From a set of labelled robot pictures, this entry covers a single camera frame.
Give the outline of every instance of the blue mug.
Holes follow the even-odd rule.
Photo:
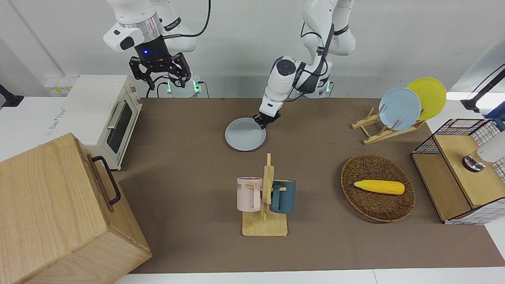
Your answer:
[[[270,211],[282,214],[293,213],[296,182],[288,179],[275,179],[272,187]]]

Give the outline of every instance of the wire basket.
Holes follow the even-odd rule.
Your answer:
[[[401,195],[380,194],[354,186],[364,179],[398,181],[405,185]],[[407,217],[416,204],[416,193],[409,177],[393,162],[377,155],[359,155],[349,159],[340,177],[342,190],[350,204],[375,221],[394,222]]]

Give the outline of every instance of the mug rack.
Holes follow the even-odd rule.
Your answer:
[[[242,235],[244,236],[287,236],[286,214],[270,211],[272,204],[272,184],[274,182],[274,166],[271,164],[271,154],[267,153],[267,165],[264,168],[262,206],[260,211],[242,212]]]

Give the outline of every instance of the pink mug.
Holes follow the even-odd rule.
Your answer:
[[[237,209],[239,211],[255,212],[261,210],[260,193],[262,185],[263,179],[260,177],[237,178]]]

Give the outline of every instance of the brown table mat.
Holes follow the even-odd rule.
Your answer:
[[[365,146],[365,135],[349,125],[379,100],[301,99],[284,104],[260,148],[232,149],[226,126],[257,113],[260,102],[143,100],[123,168],[114,173],[153,253],[134,273],[505,265],[484,226],[440,222],[410,158],[430,135],[426,125]],[[267,152],[276,178],[296,180],[295,212],[287,237],[244,237],[236,177],[262,176]],[[369,223],[342,202],[342,167],[364,153],[390,159],[409,176],[416,191],[409,217]]]

